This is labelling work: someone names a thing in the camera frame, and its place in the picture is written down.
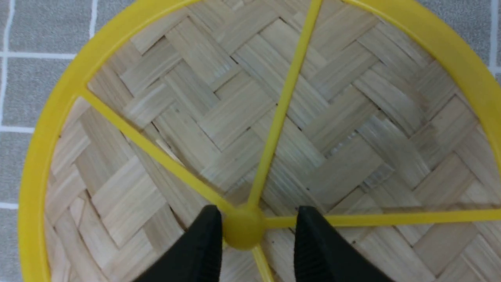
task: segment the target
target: yellow hub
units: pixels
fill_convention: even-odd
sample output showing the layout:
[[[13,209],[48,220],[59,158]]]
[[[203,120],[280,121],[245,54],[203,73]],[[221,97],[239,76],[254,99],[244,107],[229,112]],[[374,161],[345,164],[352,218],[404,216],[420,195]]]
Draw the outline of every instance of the yellow hub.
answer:
[[[265,233],[265,217],[257,207],[240,207],[226,215],[222,231],[228,245],[248,250],[261,242]]]

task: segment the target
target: woven basket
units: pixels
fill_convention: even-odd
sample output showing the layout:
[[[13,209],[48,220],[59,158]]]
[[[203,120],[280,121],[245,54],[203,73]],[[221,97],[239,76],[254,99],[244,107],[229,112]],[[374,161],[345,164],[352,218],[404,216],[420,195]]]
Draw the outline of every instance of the woven basket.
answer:
[[[244,203],[309,2],[207,0],[148,26],[89,89],[171,157]],[[384,20],[325,0],[260,206],[295,215],[497,208],[489,144],[435,58]],[[46,196],[52,281],[131,281],[208,202],[84,99],[73,106]],[[396,282],[499,281],[501,223],[339,228]],[[262,242],[295,281],[294,230]],[[260,281],[250,252],[223,252],[221,281]]]

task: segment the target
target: yellow spoke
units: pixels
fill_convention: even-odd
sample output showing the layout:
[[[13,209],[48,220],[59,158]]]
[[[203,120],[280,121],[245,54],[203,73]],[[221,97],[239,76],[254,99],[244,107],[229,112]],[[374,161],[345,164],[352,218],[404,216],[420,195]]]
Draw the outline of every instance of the yellow spoke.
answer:
[[[301,71],[306,51],[308,50],[308,44],[315,27],[315,22],[317,21],[321,5],[322,0],[312,0],[310,10],[306,16],[303,31],[301,32],[298,46],[296,48],[296,53],[294,54],[291,67],[287,74],[284,88],[282,89],[282,94],[275,113],[275,118],[273,119],[273,123],[270,128],[268,141],[266,142],[265,149],[258,166],[258,171],[256,173],[256,178],[254,179],[252,190],[250,191],[247,202],[250,206],[258,205],[261,193],[265,187],[266,177],[272,164],[273,155],[277,149],[280,133],[282,132],[282,127],[284,126],[284,121],[287,115],[287,110],[289,109],[289,104],[291,103],[292,94],[294,92],[294,88],[296,87],[299,72]]]
[[[327,221],[336,227],[389,226],[473,221],[499,221],[501,210],[445,211],[401,214],[327,215]],[[296,225],[296,217],[266,218],[266,228],[289,228]]]
[[[185,167],[180,165],[178,162],[168,156],[164,151],[151,143],[147,138],[141,135],[141,133],[139,133],[136,129],[129,125],[127,121],[117,115],[112,109],[110,109],[88,89],[82,89],[80,94],[110,123],[117,127],[125,136],[129,137],[134,143],[136,143],[136,145],[138,145],[153,159],[163,165],[168,171],[170,171],[180,180],[193,188],[201,196],[206,198],[207,201],[216,205],[224,213],[228,213],[234,209],[234,207],[223,197],[221,197],[213,188],[198,179]]]
[[[270,269],[270,265],[266,260],[265,253],[263,252],[263,248],[260,245],[257,245],[252,249],[252,254],[254,255],[254,260],[258,265],[259,273],[261,273],[261,278],[263,282],[274,282],[272,271]]]

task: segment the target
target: yellow plastic ring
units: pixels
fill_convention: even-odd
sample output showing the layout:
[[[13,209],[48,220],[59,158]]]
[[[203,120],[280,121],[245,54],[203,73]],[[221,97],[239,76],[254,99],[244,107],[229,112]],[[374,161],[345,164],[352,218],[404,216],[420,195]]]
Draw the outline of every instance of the yellow plastic ring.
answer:
[[[51,280],[44,235],[46,183],[59,133],[74,101],[96,71],[126,40],[160,17],[194,2],[196,0],[135,2],[82,49],[54,88],[33,135],[21,183],[19,244],[24,281]],[[470,47],[444,22],[412,0],[345,2],[393,23],[442,63],[477,113],[500,164],[501,126],[498,120],[501,118],[501,89]],[[468,216],[469,220],[501,220],[500,210],[471,213],[474,216]]]

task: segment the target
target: gray tile floor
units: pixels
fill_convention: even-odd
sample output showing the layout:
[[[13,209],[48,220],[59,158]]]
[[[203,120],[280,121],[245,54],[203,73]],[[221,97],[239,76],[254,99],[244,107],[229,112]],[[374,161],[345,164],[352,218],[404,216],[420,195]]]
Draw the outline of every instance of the gray tile floor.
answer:
[[[451,25],[501,81],[498,1],[420,0]],[[0,282],[22,281],[17,202],[38,115],[71,58],[131,2],[0,0]]]

